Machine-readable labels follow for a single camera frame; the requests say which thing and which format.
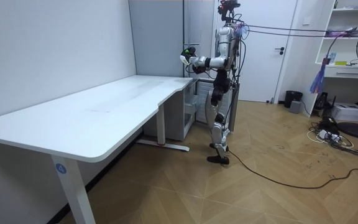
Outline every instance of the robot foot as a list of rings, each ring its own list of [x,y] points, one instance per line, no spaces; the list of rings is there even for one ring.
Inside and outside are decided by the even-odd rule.
[[[208,162],[217,163],[217,164],[224,164],[224,165],[229,165],[229,163],[230,163],[229,158],[227,158],[226,156],[222,158],[219,155],[217,155],[217,156],[208,156],[206,158],[206,160]]]

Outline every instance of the power strip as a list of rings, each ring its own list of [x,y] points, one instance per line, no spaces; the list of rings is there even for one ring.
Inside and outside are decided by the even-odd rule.
[[[329,132],[327,132],[326,130],[321,130],[318,133],[318,137],[321,139],[326,139],[327,137],[331,138],[333,141],[339,142],[339,140],[341,140],[341,137],[337,134],[331,134]]]

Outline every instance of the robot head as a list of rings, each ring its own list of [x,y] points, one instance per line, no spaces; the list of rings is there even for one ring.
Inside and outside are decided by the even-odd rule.
[[[241,4],[237,3],[237,0],[223,0],[218,7],[218,13],[222,15],[222,21],[230,23],[231,18],[227,17],[227,12],[232,12],[235,8],[240,7]]]

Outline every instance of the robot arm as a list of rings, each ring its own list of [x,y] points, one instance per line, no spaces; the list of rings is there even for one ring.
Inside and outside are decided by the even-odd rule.
[[[192,65],[196,74],[203,73],[210,68],[229,70],[239,45],[239,39],[232,27],[227,26],[220,28],[217,45],[216,56],[213,58],[205,56],[197,57],[195,54],[196,49],[190,47],[181,53],[180,59],[185,65]]]

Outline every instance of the door handle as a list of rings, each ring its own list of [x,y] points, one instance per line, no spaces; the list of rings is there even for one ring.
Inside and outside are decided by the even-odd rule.
[[[336,75],[358,75],[358,72],[337,72]]]

